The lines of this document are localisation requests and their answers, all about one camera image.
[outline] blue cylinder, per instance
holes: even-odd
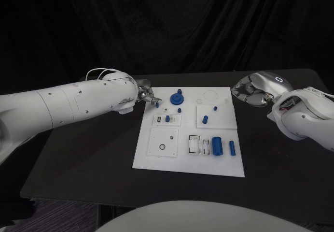
[[[212,138],[212,149],[213,149],[213,154],[216,156],[223,155],[223,146],[222,146],[222,138],[220,137]]]
[[[229,146],[230,146],[229,147],[229,149],[230,149],[230,155],[235,156],[235,142],[233,141],[229,142]]]
[[[204,123],[204,124],[207,124],[207,119],[209,119],[209,117],[204,116],[204,118],[203,118],[203,123]]]
[[[173,105],[180,105],[183,103],[183,95],[180,93],[174,93],[170,97],[170,102]]]

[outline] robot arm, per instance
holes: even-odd
[[[249,94],[239,92],[242,87]],[[309,137],[334,151],[334,102],[325,97],[333,95],[312,87],[294,90],[279,75],[265,71],[245,77],[230,91],[252,106],[272,102],[268,118],[284,134],[294,140]]]
[[[109,111],[127,114],[135,101],[161,101],[150,81],[121,71],[102,79],[0,96],[0,164],[37,133]]]

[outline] black background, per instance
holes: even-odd
[[[331,0],[7,1],[0,94],[75,82],[98,67],[130,75],[311,68],[333,91],[333,8]],[[1,201],[19,198],[46,138],[0,167]]]

